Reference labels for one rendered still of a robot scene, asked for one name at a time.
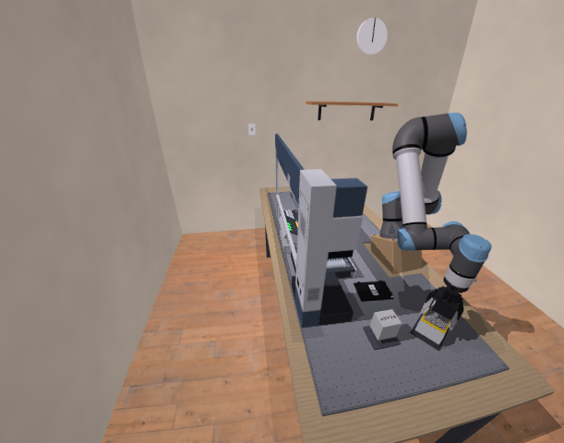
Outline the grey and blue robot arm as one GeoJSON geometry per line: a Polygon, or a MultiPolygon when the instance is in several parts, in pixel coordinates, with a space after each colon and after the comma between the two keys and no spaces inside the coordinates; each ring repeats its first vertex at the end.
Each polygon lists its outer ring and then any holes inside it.
{"type": "Polygon", "coordinates": [[[400,191],[383,195],[380,230],[380,237],[397,239],[401,250],[450,250],[453,259],[445,277],[457,288],[469,288],[477,281],[491,244],[482,236],[470,234],[457,221],[427,228],[426,215],[440,210],[438,186],[447,159],[466,137],[467,127],[460,113],[416,117],[400,128],[392,146],[400,191]],[[420,170],[421,150],[425,156],[420,170]]]}

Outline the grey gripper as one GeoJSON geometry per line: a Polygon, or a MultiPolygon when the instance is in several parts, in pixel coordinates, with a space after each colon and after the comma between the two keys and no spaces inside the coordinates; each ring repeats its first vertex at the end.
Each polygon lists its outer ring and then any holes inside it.
{"type": "Polygon", "coordinates": [[[435,300],[432,310],[442,315],[443,317],[450,319],[449,331],[451,331],[463,313],[462,295],[460,293],[467,292],[469,288],[454,288],[447,281],[446,277],[444,277],[444,282],[447,287],[438,287],[438,289],[432,291],[428,295],[422,307],[420,316],[423,315],[432,306],[432,303],[435,300]]]}

